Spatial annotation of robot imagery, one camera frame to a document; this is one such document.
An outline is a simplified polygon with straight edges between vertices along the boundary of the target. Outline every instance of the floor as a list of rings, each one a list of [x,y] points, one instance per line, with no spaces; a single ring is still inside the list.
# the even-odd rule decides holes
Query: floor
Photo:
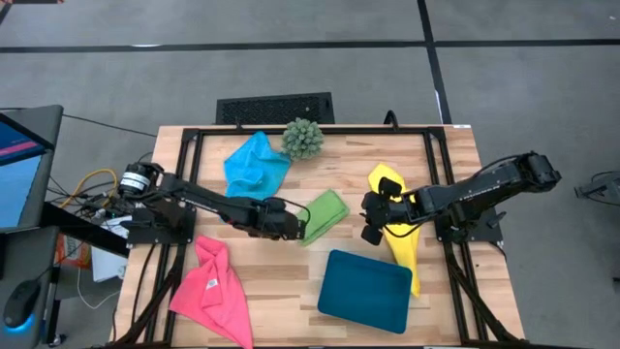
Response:
[[[426,5],[435,41],[620,38],[614,0]],[[413,42],[425,38],[422,20],[411,0],[80,0],[12,6],[0,25],[0,49]],[[620,47],[473,45],[437,48],[437,57],[443,89],[424,47],[6,53],[0,107],[61,104],[71,115],[156,133],[160,125],[213,123],[220,98],[330,91],[340,123],[380,122],[393,109],[401,123],[471,124],[483,163],[535,149],[563,176],[548,194],[521,195],[500,207],[508,213],[505,249],[527,337],[617,347],[620,293],[611,277],[620,275],[618,207],[578,200],[573,188],[594,173],[618,170]],[[436,96],[449,113],[445,105],[439,113]],[[102,167],[121,173],[153,144],[66,118],[52,173],[71,189]],[[66,285],[73,289],[75,280]],[[118,285],[88,285],[87,298],[100,300]],[[78,298],[64,301],[63,347],[104,343],[113,308],[114,301],[98,310]]]

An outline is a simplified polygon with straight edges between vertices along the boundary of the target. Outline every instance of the yellow cloth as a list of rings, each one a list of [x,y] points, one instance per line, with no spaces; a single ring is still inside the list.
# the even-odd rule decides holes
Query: yellow cloth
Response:
[[[375,193],[379,193],[379,181],[383,177],[387,177],[388,179],[400,184],[402,186],[403,192],[407,191],[407,188],[405,187],[405,179],[403,179],[400,174],[398,174],[394,169],[385,164],[379,164],[368,175],[368,182],[370,183],[370,188]],[[388,225],[388,227],[397,235],[405,234],[413,228],[413,226],[407,224],[390,224]],[[386,229],[384,229],[384,236],[386,237],[387,243],[391,248],[391,252],[394,254],[396,263],[398,263],[398,265],[401,267],[408,268],[414,275],[411,283],[411,293],[414,294],[414,296],[419,297],[419,278],[416,262],[419,228],[417,228],[414,232],[412,232],[405,238],[394,237],[392,234],[386,231]]]

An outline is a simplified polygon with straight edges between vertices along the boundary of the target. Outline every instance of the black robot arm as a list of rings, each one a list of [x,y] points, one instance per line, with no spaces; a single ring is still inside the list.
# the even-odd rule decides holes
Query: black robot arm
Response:
[[[156,164],[128,166],[118,192],[125,200],[143,203],[154,220],[173,227],[181,223],[175,214],[179,202],[216,213],[224,222],[255,238],[303,239],[307,223],[286,211],[282,199],[227,198],[175,174],[164,173]]]
[[[489,208],[522,192],[549,191],[561,178],[546,156],[535,152],[501,159],[492,165],[497,166],[489,166],[453,185],[424,186],[402,194],[399,184],[382,178],[379,193],[366,193],[361,204],[367,223],[362,236],[378,244],[380,230],[387,224],[404,223],[416,228],[444,214],[449,216],[455,231],[467,230],[475,227]]]

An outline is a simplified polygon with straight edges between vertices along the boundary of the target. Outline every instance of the wooden table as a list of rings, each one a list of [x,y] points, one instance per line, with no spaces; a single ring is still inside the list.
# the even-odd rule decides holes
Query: wooden table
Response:
[[[183,127],[179,126],[160,128],[153,161],[168,172],[175,170],[182,130]],[[481,164],[472,130],[447,126],[446,135],[456,180],[473,174]],[[226,181],[223,162],[248,138],[206,137],[201,153],[199,185],[224,193]],[[272,147],[278,149],[280,137],[269,136],[269,139]],[[434,150],[440,175],[443,176],[439,147],[434,146]],[[189,173],[193,153],[193,146],[190,145],[185,174]],[[411,297],[408,329],[405,333],[388,333],[327,316],[317,310],[327,255],[332,249],[394,262],[385,240],[380,246],[373,246],[359,236],[364,226],[363,218],[358,215],[361,212],[359,205],[363,194],[369,190],[367,175],[380,162],[401,173],[410,188],[431,182],[424,143],[422,137],[417,135],[329,135],[325,136],[323,152],[317,158],[291,166],[277,196],[306,204],[331,188],[351,209],[350,216],[308,247],[300,247],[294,241],[248,238],[245,232],[223,224],[214,214],[200,211],[196,236],[217,238],[228,245],[231,264],[247,296],[256,346],[460,343],[444,251],[442,244],[435,239],[432,223],[424,224],[421,228],[418,245],[421,295],[418,299]],[[470,246],[480,295],[506,328],[522,337],[523,330],[504,257],[488,243],[476,242],[470,243]],[[129,329],[138,279],[148,249],[146,245],[135,247],[129,256],[116,311],[119,335]],[[158,249],[156,247],[147,266],[140,291],[139,314],[152,294]],[[185,257],[184,273],[197,265],[192,244]],[[475,338],[471,305],[464,294],[463,300],[470,337]],[[156,340],[163,336],[167,304],[165,300],[159,311]],[[229,346],[233,343],[183,316],[176,317],[172,347],[207,345]]]

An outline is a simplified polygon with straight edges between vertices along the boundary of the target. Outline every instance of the green cloth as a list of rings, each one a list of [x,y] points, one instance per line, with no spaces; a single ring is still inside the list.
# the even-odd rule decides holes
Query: green cloth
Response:
[[[314,242],[336,223],[340,222],[342,218],[349,215],[347,205],[331,189],[321,194],[307,208],[310,210],[310,221],[306,225],[305,238],[299,242],[302,246],[307,246]],[[308,218],[308,212],[303,209],[297,214],[297,218],[305,221]]]

